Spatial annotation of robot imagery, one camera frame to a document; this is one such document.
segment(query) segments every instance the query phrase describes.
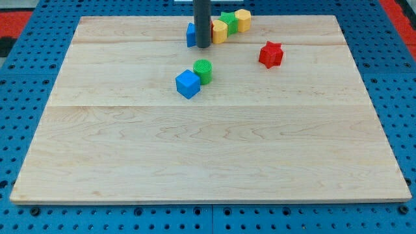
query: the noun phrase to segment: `wood grain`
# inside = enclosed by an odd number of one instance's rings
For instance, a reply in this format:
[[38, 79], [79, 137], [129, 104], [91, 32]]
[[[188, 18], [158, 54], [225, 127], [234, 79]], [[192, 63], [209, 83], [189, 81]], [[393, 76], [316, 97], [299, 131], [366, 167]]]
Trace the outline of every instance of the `wood grain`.
[[[333, 16], [254, 16], [209, 49], [186, 47], [189, 21], [81, 18], [14, 203], [411, 198]], [[281, 67], [257, 62], [266, 40], [283, 42]], [[174, 78], [200, 58], [213, 81], [187, 100]]]

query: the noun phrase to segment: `red star-shaped block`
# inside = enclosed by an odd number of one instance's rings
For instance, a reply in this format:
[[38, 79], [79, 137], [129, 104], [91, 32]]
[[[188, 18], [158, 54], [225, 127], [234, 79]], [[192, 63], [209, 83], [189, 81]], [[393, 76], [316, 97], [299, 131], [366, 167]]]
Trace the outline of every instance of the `red star-shaped block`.
[[261, 48], [259, 62], [266, 65], [266, 68], [273, 66], [280, 66], [283, 58], [283, 51], [281, 50], [281, 43], [267, 42], [266, 46]]

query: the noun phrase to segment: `blue pegboard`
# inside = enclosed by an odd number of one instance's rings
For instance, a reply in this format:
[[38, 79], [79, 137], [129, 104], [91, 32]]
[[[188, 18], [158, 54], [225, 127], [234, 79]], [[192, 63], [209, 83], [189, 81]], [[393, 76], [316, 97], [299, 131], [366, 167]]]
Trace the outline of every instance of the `blue pegboard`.
[[[245, 0], [255, 15], [333, 14], [412, 194], [416, 64], [379, 2]], [[192, 15], [172, 0], [41, 0], [0, 70], [0, 233], [416, 233], [416, 204], [15, 206], [8, 197], [81, 16]]]

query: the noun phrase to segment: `yellow block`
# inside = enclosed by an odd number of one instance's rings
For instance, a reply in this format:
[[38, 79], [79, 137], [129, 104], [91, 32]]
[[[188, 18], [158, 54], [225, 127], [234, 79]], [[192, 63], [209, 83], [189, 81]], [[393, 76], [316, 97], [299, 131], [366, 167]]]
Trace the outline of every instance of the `yellow block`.
[[227, 24], [220, 20], [214, 20], [213, 25], [213, 43], [221, 44], [225, 42], [227, 40]]
[[239, 20], [239, 32], [243, 33], [250, 29], [252, 24], [252, 14], [245, 9], [240, 9], [235, 12], [235, 17]]

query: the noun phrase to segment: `blue cube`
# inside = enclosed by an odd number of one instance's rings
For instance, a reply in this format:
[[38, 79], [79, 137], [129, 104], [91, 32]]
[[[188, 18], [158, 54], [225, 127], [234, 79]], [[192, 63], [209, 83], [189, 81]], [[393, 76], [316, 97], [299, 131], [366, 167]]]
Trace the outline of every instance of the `blue cube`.
[[187, 46], [188, 47], [196, 46], [195, 25], [193, 23], [188, 24]]
[[201, 90], [200, 77], [190, 70], [185, 70], [176, 77], [176, 90], [187, 99], [190, 99]]

